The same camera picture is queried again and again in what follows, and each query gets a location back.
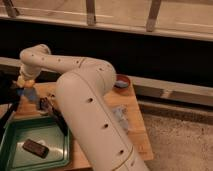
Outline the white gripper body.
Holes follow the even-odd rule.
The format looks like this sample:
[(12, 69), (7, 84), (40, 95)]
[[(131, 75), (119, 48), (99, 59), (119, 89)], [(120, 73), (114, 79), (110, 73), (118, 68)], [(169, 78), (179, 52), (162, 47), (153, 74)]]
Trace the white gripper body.
[(23, 77), (25, 81), (35, 80), (39, 76), (39, 74), (40, 74), (39, 67), (22, 65), (20, 68), (20, 75)]

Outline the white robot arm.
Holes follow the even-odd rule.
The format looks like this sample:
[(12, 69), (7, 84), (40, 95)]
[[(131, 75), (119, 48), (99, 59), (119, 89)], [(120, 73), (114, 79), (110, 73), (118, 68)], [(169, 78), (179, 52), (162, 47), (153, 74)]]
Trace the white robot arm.
[(39, 44), (20, 52), (21, 78), (37, 78), (43, 68), (60, 74), (55, 97), (65, 122), (94, 171), (149, 171), (104, 100), (116, 82), (111, 63), (53, 55)]

